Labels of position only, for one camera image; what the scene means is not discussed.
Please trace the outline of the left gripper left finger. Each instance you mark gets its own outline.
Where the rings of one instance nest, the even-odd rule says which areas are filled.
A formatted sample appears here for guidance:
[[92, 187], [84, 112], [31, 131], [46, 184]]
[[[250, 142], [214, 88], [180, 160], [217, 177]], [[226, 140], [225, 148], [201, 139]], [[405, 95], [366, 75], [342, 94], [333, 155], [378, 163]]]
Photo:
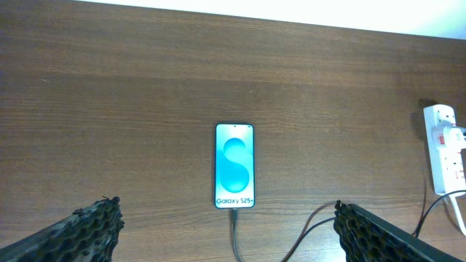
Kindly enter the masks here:
[[104, 197], [92, 205], [1, 249], [2, 261], [110, 262], [125, 227], [120, 198]]

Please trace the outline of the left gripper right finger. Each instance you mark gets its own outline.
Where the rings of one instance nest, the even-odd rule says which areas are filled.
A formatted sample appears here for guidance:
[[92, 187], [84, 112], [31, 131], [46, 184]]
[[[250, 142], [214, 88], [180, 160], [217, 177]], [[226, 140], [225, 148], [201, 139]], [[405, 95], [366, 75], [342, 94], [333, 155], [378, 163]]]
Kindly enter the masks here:
[[350, 262], [455, 262], [458, 259], [354, 204], [337, 201], [333, 228]]

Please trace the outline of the white power strip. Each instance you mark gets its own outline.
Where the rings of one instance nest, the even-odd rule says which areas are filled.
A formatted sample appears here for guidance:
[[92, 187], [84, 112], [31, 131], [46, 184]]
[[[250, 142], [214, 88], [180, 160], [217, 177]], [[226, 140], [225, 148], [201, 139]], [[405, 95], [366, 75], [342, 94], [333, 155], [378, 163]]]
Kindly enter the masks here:
[[434, 127], [457, 126], [454, 109], [451, 106], [436, 104], [425, 107], [423, 113], [434, 192], [438, 195], [444, 195], [453, 191], [465, 190], [465, 173], [461, 151], [438, 150], [433, 143]]

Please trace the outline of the blue Galaxy smartphone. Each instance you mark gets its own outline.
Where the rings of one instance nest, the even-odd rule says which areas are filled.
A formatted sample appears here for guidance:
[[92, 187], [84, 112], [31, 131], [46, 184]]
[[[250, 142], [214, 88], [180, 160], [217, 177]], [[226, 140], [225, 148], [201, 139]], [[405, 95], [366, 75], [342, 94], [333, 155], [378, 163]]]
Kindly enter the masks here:
[[214, 205], [218, 209], [242, 209], [255, 203], [254, 126], [219, 123], [215, 128]]

